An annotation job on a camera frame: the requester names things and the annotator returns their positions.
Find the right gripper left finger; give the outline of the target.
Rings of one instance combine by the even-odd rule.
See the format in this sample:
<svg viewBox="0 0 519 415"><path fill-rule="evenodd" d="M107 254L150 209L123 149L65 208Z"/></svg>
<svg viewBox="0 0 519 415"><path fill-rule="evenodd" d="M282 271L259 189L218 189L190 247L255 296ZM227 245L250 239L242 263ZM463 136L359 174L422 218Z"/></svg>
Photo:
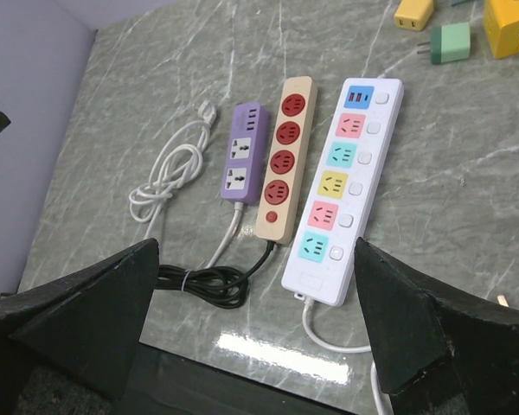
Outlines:
<svg viewBox="0 0 519 415"><path fill-rule="evenodd" d="M107 414L124 394L158 270L147 239L0 299L0 414Z"/></svg>

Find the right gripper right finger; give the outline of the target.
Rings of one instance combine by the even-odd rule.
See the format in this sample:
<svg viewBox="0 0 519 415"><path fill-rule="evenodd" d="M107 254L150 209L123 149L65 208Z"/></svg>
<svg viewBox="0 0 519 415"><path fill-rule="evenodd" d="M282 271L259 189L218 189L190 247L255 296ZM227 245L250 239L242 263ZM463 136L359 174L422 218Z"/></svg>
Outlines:
<svg viewBox="0 0 519 415"><path fill-rule="evenodd" d="M519 414L519 310L475 297L358 239L356 289L396 414Z"/></svg>

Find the white multicolour power strip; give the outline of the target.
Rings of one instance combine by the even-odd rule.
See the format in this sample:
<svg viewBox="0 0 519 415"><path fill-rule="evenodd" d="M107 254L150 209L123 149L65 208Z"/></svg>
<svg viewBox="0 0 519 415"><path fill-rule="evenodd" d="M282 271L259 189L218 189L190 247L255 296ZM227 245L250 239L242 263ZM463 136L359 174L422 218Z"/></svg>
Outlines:
<svg viewBox="0 0 519 415"><path fill-rule="evenodd" d="M343 304L403 96L398 79L344 81L283 272L285 289Z"/></svg>

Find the beige red-socket power strip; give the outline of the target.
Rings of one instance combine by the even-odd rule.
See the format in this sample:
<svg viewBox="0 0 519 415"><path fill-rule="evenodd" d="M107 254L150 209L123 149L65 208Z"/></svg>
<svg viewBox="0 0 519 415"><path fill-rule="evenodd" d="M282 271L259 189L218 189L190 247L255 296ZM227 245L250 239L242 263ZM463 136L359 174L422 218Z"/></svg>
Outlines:
<svg viewBox="0 0 519 415"><path fill-rule="evenodd" d="M316 102L311 77L285 81L255 224L260 239L280 245L292 240Z"/></svg>

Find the purple white socket adapter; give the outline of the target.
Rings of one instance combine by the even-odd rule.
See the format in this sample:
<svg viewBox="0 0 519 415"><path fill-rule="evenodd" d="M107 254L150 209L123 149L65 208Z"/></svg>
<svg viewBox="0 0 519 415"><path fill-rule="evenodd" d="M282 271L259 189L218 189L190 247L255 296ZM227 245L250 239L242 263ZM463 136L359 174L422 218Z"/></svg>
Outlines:
<svg viewBox="0 0 519 415"><path fill-rule="evenodd" d="M269 111L257 101L234 108L221 179L222 199L245 205L260 199L269 122Z"/></svg>

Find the green USB charger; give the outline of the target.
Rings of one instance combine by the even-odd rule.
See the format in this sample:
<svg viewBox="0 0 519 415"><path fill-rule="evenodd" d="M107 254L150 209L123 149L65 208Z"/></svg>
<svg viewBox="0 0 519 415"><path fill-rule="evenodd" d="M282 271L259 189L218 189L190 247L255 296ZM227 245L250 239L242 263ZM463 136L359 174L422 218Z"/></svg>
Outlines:
<svg viewBox="0 0 519 415"><path fill-rule="evenodd" d="M471 25L468 22L459 22L432 28L430 39L418 44L416 54L429 54L433 65L469 58Z"/></svg>

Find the yellow cube adapter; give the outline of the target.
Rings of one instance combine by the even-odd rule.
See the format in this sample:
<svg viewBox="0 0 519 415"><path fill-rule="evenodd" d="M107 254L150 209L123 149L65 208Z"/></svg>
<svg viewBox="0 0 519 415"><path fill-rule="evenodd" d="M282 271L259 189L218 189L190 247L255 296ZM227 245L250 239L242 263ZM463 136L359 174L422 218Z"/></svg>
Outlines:
<svg viewBox="0 0 519 415"><path fill-rule="evenodd" d="M494 58L519 54L519 0L486 0L483 18Z"/></svg>

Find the yellow USB charger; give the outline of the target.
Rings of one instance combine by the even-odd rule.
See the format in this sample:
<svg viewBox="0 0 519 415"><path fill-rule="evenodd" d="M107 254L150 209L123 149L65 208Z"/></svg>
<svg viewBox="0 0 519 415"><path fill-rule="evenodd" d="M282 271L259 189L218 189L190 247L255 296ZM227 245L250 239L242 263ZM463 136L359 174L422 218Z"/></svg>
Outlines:
<svg viewBox="0 0 519 415"><path fill-rule="evenodd" d="M394 24L399 29L421 31L433 12L433 0L401 0L394 13Z"/></svg>

